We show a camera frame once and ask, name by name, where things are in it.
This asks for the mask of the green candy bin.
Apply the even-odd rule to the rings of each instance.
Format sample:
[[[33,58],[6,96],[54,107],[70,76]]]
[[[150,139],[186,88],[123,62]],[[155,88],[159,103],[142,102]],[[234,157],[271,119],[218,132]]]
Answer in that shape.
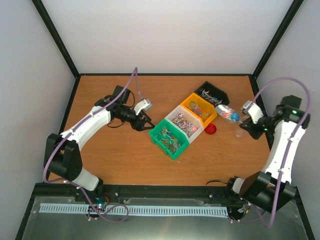
[[[151,142],[172,160],[176,160],[190,145],[184,133],[170,121],[163,119],[148,132]]]

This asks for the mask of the metal scoop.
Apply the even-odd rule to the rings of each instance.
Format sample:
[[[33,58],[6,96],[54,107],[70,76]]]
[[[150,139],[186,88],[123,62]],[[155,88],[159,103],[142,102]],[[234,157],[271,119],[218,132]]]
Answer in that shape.
[[[215,107],[215,111],[219,116],[224,118],[230,124],[242,123],[242,118],[238,112],[228,107],[227,105],[220,104]]]

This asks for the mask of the white candy bin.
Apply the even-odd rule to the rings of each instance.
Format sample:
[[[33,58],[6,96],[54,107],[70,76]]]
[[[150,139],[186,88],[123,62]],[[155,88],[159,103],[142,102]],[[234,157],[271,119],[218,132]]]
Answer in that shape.
[[[178,105],[165,118],[178,129],[191,144],[204,130],[200,119],[185,107]]]

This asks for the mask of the black candy bin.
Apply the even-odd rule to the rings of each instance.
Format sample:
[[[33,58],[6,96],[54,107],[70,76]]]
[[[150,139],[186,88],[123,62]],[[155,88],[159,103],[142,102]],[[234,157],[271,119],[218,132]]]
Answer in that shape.
[[[194,93],[212,104],[214,107],[218,105],[228,106],[230,104],[227,93],[208,81],[205,81],[201,86],[199,86]]]

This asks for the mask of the orange candy bin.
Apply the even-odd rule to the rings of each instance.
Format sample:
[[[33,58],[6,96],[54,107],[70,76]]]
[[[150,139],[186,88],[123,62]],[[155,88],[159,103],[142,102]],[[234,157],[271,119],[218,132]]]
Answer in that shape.
[[[190,94],[180,105],[198,118],[204,128],[218,116],[214,106],[196,93]]]

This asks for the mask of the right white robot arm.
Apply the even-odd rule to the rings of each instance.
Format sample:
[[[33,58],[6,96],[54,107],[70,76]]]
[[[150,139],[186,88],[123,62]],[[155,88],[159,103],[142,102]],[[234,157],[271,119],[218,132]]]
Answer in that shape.
[[[310,114],[300,109],[301,101],[294,95],[285,96],[271,116],[263,115],[261,108],[252,101],[242,106],[242,112],[249,117],[240,128],[255,140],[263,133],[273,134],[274,140],[261,171],[245,179],[234,176],[228,180],[224,191],[228,200],[244,199],[271,213],[295,197],[297,189],[291,186],[292,165],[310,122]]]

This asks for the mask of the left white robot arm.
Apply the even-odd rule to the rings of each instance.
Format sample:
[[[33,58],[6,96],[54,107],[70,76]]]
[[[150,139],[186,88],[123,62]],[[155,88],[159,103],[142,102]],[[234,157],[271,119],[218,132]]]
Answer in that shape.
[[[128,106],[132,92],[116,86],[112,95],[99,99],[90,112],[70,129],[48,136],[44,154],[44,173],[53,173],[65,181],[86,190],[92,201],[103,198],[103,180],[83,166],[81,150],[87,141],[102,127],[109,126],[114,119],[129,123],[135,131],[151,130],[155,126],[146,111],[152,107],[149,99]]]

